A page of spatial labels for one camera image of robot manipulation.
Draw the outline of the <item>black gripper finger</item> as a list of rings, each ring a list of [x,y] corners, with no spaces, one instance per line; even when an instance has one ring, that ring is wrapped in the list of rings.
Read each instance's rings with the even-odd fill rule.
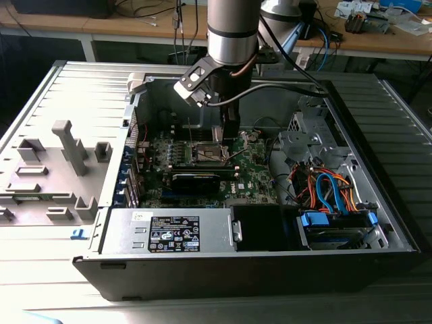
[[[234,139],[240,129],[239,101],[234,101],[220,108],[223,139]]]

